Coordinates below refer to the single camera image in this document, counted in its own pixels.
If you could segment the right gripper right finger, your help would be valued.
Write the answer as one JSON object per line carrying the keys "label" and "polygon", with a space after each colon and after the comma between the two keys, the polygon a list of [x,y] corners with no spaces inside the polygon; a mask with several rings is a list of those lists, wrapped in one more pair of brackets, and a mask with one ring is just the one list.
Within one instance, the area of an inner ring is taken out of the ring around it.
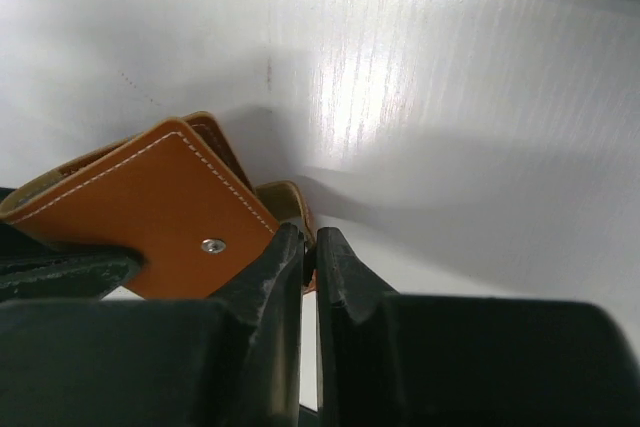
{"label": "right gripper right finger", "polygon": [[582,302],[402,294],[336,228],[314,251],[323,426],[635,426],[639,365]]}

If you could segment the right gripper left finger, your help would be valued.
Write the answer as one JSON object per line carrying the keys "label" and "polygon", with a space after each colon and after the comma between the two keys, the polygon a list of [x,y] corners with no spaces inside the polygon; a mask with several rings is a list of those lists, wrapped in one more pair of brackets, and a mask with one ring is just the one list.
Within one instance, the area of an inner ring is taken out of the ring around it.
{"label": "right gripper left finger", "polygon": [[204,300],[1,309],[5,426],[294,426],[305,241],[291,224]]}

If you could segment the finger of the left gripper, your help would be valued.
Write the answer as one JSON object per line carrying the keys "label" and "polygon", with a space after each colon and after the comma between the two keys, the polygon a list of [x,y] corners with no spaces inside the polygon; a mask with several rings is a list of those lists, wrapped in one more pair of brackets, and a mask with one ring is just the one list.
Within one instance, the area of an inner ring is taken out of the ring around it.
{"label": "finger of the left gripper", "polygon": [[141,270],[142,257],[126,248],[46,246],[1,223],[1,300],[101,299]]}

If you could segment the brown leather card holder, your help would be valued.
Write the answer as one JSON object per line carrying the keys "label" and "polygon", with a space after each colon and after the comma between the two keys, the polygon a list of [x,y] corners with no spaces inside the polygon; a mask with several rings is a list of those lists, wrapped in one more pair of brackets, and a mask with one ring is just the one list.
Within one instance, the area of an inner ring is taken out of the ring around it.
{"label": "brown leather card holder", "polygon": [[144,260],[127,288],[200,299],[267,248],[284,222],[313,217],[289,181],[253,186],[216,119],[198,112],[66,163],[12,192],[1,218],[50,246],[126,247]]}

